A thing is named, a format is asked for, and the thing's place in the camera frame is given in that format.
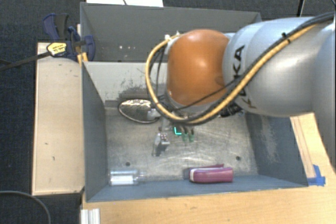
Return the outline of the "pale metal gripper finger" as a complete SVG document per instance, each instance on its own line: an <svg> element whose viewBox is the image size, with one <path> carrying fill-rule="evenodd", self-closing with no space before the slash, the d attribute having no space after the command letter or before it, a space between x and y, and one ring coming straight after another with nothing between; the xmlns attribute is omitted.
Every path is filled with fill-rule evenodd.
<svg viewBox="0 0 336 224"><path fill-rule="evenodd" d="M166 148L169 146L170 141L167 138L166 133L161 133L160 134L160 141L158 145L158 156L160 156L163 152L165 152Z"/></svg>
<svg viewBox="0 0 336 224"><path fill-rule="evenodd" d="M153 142L152 156L158 157L161 155L160 145L161 145L161 134L157 133L155 135L154 142Z"/></svg>

